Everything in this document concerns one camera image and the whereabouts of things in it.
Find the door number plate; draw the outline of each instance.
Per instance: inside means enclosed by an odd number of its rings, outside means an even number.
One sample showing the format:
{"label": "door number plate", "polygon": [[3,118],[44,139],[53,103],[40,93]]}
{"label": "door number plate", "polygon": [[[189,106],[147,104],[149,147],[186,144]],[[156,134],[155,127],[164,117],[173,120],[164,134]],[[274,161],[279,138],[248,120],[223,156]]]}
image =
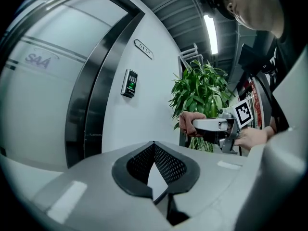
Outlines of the door number plate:
{"label": "door number plate", "polygon": [[134,44],[135,44],[135,46],[136,46],[139,50],[141,50],[144,54],[146,54],[148,57],[150,57],[151,59],[153,59],[153,53],[152,53],[152,51],[150,51],[144,44],[142,44],[142,43],[140,42],[139,39],[135,39],[135,40],[134,40]]}

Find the fluorescent light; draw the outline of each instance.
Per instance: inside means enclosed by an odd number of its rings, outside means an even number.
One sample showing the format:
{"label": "fluorescent light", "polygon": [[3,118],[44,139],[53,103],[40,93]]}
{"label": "fluorescent light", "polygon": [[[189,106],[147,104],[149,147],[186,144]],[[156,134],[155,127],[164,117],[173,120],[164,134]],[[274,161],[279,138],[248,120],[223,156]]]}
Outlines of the fluorescent light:
{"label": "fluorescent light", "polygon": [[217,46],[217,35],[214,25],[213,18],[210,18],[208,15],[203,16],[208,32],[208,36],[210,38],[211,50],[212,55],[218,53],[218,46]]}

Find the potted plant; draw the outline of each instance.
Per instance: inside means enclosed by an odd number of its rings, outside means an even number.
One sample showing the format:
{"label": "potted plant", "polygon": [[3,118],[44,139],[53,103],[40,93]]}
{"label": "potted plant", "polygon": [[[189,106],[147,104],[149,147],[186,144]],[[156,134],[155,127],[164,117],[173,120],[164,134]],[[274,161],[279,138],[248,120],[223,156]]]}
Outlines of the potted plant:
{"label": "potted plant", "polygon": [[[230,94],[225,77],[228,74],[219,68],[213,68],[209,62],[201,66],[200,62],[194,60],[197,67],[188,66],[182,75],[174,80],[175,84],[171,93],[173,99],[169,100],[170,106],[174,108],[172,119],[179,119],[182,111],[198,111],[206,117],[217,117],[222,108],[226,108],[226,101]],[[204,142],[203,138],[192,138],[189,148],[213,152],[213,145]]]}

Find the ceiling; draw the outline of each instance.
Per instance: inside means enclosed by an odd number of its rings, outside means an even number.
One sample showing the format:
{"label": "ceiling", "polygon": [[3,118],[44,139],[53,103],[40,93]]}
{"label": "ceiling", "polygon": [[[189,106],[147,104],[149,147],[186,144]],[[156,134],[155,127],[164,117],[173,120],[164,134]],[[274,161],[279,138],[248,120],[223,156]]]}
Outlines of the ceiling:
{"label": "ceiling", "polygon": [[181,51],[198,46],[198,53],[216,67],[232,73],[237,50],[237,23],[219,13],[214,17],[218,39],[218,55],[212,57],[203,18],[198,10],[199,0],[141,0],[166,26]]}

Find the mesh panel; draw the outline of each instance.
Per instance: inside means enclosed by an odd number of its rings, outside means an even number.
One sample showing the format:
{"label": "mesh panel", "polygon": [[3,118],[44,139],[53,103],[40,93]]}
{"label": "mesh panel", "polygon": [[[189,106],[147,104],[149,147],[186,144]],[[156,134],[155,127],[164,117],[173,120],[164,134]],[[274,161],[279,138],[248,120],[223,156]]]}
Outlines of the mesh panel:
{"label": "mesh panel", "polygon": [[155,148],[155,164],[165,182],[169,185],[181,178],[186,172],[186,165],[157,145],[153,146]]}
{"label": "mesh panel", "polygon": [[130,175],[144,184],[148,184],[150,170],[154,163],[153,145],[143,150],[127,162]]}

